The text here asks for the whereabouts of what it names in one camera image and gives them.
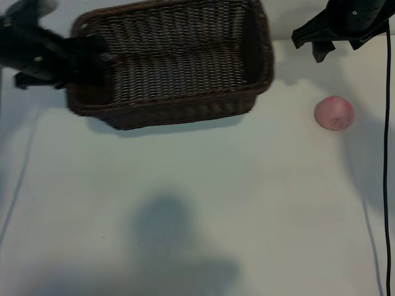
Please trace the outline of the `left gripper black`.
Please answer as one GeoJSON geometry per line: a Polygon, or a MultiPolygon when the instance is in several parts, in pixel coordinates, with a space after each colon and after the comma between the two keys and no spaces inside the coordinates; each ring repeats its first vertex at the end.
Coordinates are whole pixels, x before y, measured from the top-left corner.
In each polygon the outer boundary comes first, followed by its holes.
{"type": "Polygon", "coordinates": [[[103,85],[106,71],[101,54],[106,52],[106,42],[99,35],[66,39],[38,26],[1,22],[1,66],[21,71],[14,76],[19,89],[64,89],[69,83],[103,85]],[[26,74],[63,74],[63,81],[26,74]]]}

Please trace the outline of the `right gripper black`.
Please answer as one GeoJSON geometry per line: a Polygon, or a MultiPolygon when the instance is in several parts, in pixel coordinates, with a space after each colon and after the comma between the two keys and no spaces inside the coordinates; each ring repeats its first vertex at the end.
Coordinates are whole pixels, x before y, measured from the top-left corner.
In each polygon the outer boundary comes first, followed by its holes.
{"type": "Polygon", "coordinates": [[[388,29],[391,16],[391,1],[329,1],[326,10],[294,30],[291,39],[296,49],[311,43],[313,57],[320,63],[335,50],[334,36],[352,36],[350,45],[358,50],[388,29]]]}

